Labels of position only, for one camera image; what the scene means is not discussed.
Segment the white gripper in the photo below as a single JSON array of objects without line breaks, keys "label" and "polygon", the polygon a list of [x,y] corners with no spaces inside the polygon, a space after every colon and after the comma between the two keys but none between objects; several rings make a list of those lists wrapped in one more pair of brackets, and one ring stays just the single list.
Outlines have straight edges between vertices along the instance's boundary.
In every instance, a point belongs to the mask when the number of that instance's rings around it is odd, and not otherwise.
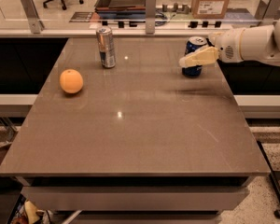
[{"label": "white gripper", "polygon": [[190,68],[197,65],[209,65],[218,59],[224,63],[239,63],[242,56],[240,53],[241,36],[243,28],[230,29],[226,32],[213,32],[208,35],[212,46],[203,46],[192,53],[187,54],[179,60],[179,66]]}]

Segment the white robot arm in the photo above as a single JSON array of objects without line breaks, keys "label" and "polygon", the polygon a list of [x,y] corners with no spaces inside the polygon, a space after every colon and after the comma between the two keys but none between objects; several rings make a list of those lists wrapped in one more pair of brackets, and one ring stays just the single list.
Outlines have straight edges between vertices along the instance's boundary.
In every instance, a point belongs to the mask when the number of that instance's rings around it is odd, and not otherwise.
[{"label": "white robot arm", "polygon": [[280,67],[280,19],[276,24],[211,33],[208,39],[210,45],[185,55],[179,65],[189,68],[221,60],[224,63],[256,61]]}]

